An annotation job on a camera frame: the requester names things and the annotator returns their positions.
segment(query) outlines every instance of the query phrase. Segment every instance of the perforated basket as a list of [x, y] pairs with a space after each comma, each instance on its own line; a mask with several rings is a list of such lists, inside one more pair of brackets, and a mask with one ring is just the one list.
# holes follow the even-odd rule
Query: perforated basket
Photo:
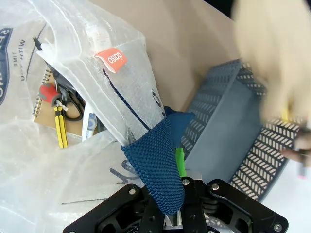
[[261, 201], [287, 162], [279, 151], [293, 146], [298, 130], [279, 119], [261, 125], [264, 95], [239, 60], [212, 68], [189, 107], [196, 117], [181, 140], [186, 168], [201, 172], [205, 183], [223, 179]]

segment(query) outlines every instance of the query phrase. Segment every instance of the orange sticker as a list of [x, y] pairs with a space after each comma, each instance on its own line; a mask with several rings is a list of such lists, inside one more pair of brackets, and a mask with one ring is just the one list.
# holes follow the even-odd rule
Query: orange sticker
[[127, 63], [126, 56], [117, 48], [110, 48], [108, 50], [101, 51], [95, 55], [100, 58], [107, 69], [111, 72], [116, 73], [122, 66]]

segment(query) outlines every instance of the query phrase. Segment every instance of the blue fabric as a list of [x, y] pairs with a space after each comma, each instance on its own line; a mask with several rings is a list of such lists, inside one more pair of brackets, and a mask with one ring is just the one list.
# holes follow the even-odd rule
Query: blue fabric
[[165, 111], [165, 115], [167, 115], [167, 116], [170, 114], [173, 114], [173, 113], [182, 113], [182, 112], [178, 112], [178, 111], [173, 110], [169, 106], [164, 106], [164, 111]]
[[155, 199], [159, 209], [166, 215], [176, 213], [184, 202], [184, 187], [181, 182], [175, 148], [192, 113], [168, 114], [138, 141], [122, 150]]

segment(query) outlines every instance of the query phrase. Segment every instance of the green object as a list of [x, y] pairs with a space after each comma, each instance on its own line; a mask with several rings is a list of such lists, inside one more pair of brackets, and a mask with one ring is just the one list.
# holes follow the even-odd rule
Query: green object
[[177, 169], [180, 177], [187, 176], [186, 168], [185, 168], [185, 156], [183, 148], [176, 148], [176, 163]]

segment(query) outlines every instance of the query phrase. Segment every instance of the white plastic bag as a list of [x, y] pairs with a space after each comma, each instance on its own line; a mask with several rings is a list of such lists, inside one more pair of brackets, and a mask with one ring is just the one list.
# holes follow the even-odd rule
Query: white plastic bag
[[[122, 145], [133, 140], [129, 136], [141, 138], [164, 118], [140, 32], [83, 0], [31, 2], [54, 34], [54, 43], [43, 43], [38, 54], [72, 83]], [[109, 48], [118, 48], [128, 60], [117, 73], [106, 69], [111, 83], [103, 62], [94, 57]]]
[[[33, 37], [43, 43], [40, 56]], [[122, 98], [94, 57], [111, 47], [128, 59], [117, 73], [106, 69]], [[68, 134], [69, 147], [59, 149], [55, 129], [33, 122], [43, 59], [73, 84], [109, 131], [84, 143]], [[0, 109], [1, 233], [62, 232], [123, 185], [142, 186], [120, 146], [164, 117], [143, 35], [85, 0], [2, 1]]]

